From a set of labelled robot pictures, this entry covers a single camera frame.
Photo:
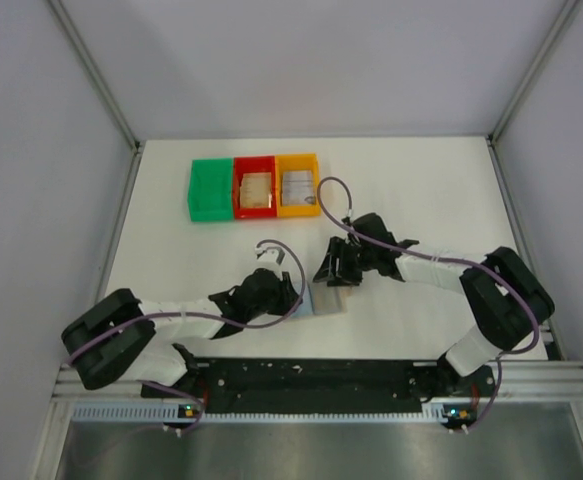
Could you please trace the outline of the beige card holder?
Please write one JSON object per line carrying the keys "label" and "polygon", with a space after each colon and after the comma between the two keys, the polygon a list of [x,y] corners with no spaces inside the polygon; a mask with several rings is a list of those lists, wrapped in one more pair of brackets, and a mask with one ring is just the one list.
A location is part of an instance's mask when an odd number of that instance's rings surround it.
{"label": "beige card holder", "polygon": [[329,287],[325,283],[310,282],[305,288],[302,303],[291,317],[299,319],[344,314],[351,292],[350,287]]}

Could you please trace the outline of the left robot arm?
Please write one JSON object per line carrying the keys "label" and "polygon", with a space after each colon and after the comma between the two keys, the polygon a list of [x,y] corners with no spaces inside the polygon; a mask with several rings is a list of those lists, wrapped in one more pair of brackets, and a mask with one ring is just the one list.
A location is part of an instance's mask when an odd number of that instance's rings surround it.
{"label": "left robot arm", "polygon": [[302,305],[305,290],[304,280],[293,283],[288,272],[266,268],[198,301],[150,302],[121,288],[69,324],[61,340],[87,390],[117,381],[171,387],[194,369],[185,341],[277,325]]}

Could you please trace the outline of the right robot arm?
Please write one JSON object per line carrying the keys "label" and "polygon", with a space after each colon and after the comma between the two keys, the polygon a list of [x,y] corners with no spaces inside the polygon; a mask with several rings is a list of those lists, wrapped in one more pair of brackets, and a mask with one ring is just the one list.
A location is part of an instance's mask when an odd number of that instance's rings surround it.
{"label": "right robot arm", "polygon": [[555,312],[555,303],[518,254],[509,247],[459,256],[417,240],[398,241],[381,217],[345,218],[345,238],[329,240],[313,277],[329,287],[358,286],[367,271],[403,283],[421,283],[464,296],[475,325],[438,360],[438,367],[467,377],[500,354],[513,351]]}

